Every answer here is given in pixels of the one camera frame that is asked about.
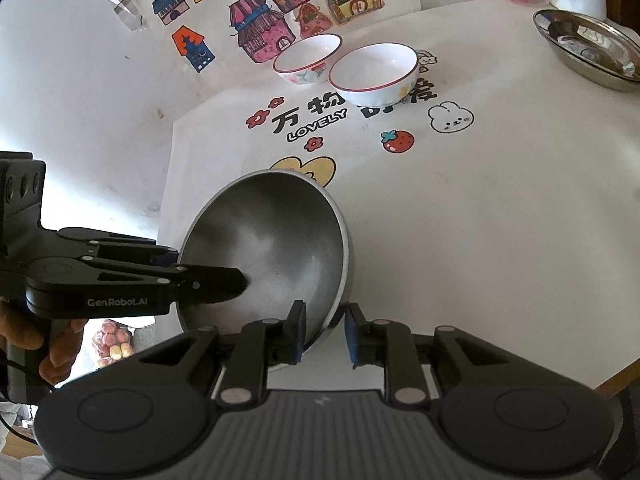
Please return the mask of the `person's left hand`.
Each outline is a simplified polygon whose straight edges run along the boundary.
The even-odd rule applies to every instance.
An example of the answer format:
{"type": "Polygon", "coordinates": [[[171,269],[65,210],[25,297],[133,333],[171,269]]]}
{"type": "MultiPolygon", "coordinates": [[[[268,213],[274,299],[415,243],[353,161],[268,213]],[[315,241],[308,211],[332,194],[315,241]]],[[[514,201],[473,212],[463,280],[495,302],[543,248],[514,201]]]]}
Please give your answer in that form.
{"type": "MultiPolygon", "coordinates": [[[[49,353],[39,364],[39,375],[49,384],[57,385],[70,377],[70,372],[84,339],[85,318],[71,320],[63,335],[50,345],[49,353]]],[[[8,344],[24,350],[38,350],[43,344],[43,336],[31,326],[23,315],[12,312],[1,301],[1,349],[8,344]]]]}

